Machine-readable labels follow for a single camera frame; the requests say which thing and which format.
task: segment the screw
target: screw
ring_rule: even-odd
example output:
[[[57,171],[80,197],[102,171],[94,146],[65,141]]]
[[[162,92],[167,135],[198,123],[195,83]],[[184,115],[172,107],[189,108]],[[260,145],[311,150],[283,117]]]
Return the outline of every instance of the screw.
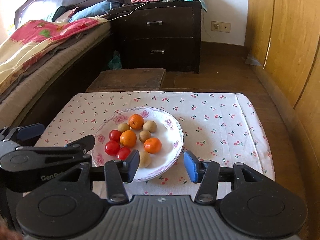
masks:
[[[210,202],[213,200],[213,196],[211,194],[201,194],[198,200],[201,202]]]
[[[110,200],[113,202],[121,202],[125,200],[125,195],[123,195],[122,193],[118,193],[118,194],[113,194],[110,197]]]

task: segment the metal handle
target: metal handle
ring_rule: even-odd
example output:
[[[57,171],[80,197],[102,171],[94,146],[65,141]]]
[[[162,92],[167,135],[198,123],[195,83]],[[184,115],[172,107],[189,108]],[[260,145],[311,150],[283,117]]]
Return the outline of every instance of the metal handle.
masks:
[[[162,50],[162,49],[150,50],[151,55],[153,55],[154,53],[160,53],[160,52],[161,52],[161,54],[164,54],[164,50]]]
[[[151,24],[159,24],[159,25],[162,25],[162,21],[158,21],[158,22],[147,22],[147,26],[150,26]]]

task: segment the cherry print tablecloth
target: cherry print tablecloth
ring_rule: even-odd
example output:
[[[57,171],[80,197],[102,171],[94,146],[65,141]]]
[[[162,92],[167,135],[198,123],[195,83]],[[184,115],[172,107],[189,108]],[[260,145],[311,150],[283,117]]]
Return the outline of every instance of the cherry print tablecloth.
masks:
[[[159,91],[77,94],[36,145],[63,146],[95,134],[108,117],[138,106],[156,107],[172,114],[183,129],[184,145],[177,162],[158,178],[125,184],[129,197],[188,194],[194,198],[199,184],[190,182],[184,168],[183,152],[187,149],[200,160],[214,160],[224,167],[242,162],[275,179],[268,140],[253,105],[243,94]],[[104,154],[95,161],[103,161]],[[106,196],[103,182],[95,183],[93,190],[101,197]],[[230,191],[230,183],[220,182],[218,198]]]

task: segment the plate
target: plate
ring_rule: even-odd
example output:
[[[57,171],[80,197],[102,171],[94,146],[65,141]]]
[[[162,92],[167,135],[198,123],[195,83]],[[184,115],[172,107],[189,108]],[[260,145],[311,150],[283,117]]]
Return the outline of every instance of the plate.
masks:
[[[183,146],[183,131],[179,122],[169,113],[153,107],[129,108],[116,113],[106,119],[98,128],[95,137],[95,145],[91,150],[92,160],[95,166],[103,166],[105,162],[114,158],[105,153],[105,144],[109,141],[109,133],[116,130],[120,123],[128,123],[133,114],[140,114],[144,121],[154,121],[157,130],[152,137],[159,138],[162,149],[157,154],[150,154],[151,164],[146,168],[138,168],[133,182],[153,179],[169,169],[178,159]],[[137,135],[137,143],[134,149],[144,151],[143,143],[138,135],[141,130],[133,130]]]

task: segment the floral plate rim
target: floral plate rim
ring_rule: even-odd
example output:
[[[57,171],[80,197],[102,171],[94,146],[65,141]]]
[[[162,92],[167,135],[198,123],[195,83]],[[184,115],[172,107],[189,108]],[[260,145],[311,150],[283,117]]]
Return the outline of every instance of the floral plate rim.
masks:
[[[118,113],[115,113],[114,115],[112,115],[111,117],[109,117],[108,119],[106,119],[100,126],[99,128],[97,129],[96,133],[94,134],[94,138],[96,139],[98,136],[99,136],[99,131],[102,130],[102,128],[108,123],[110,122],[111,120],[113,120],[117,115],[122,115],[122,113],[128,113],[128,112],[131,112],[131,111],[136,111],[136,110],[145,110],[145,109],[150,109],[152,111],[155,111],[155,112],[160,112],[160,113],[163,113],[163,114],[166,114],[170,117],[173,118],[173,121],[176,122],[176,125],[179,129],[179,135],[180,135],[180,141],[178,142],[181,142],[178,150],[177,150],[177,153],[175,155],[175,157],[172,159],[172,161],[170,163],[168,163],[166,166],[162,166],[161,168],[159,168],[158,170],[155,170],[154,172],[151,173],[151,175],[149,175],[148,177],[143,177],[143,178],[140,178],[140,179],[134,179],[132,182],[141,182],[141,181],[146,181],[146,180],[150,180],[150,179],[154,179],[156,178],[157,176],[159,176],[160,174],[162,174],[163,172],[165,172],[166,170],[168,170],[169,168],[171,168],[174,163],[177,161],[177,159],[179,158],[181,152],[182,152],[182,147],[183,147],[183,143],[184,143],[184,136],[183,136],[183,130],[182,130],[182,127],[180,125],[180,123],[178,122],[178,120],[170,113],[168,113],[167,111],[164,111],[162,109],[159,109],[159,108],[155,108],[155,107],[150,107],[150,106],[141,106],[141,107],[132,107],[132,108],[128,108],[128,109],[125,109],[125,110],[122,110],[122,111],[119,111]],[[91,156],[92,156],[92,161],[94,163],[95,166],[101,166],[100,164],[98,164],[96,162],[96,160],[94,159],[94,148],[91,150]]]

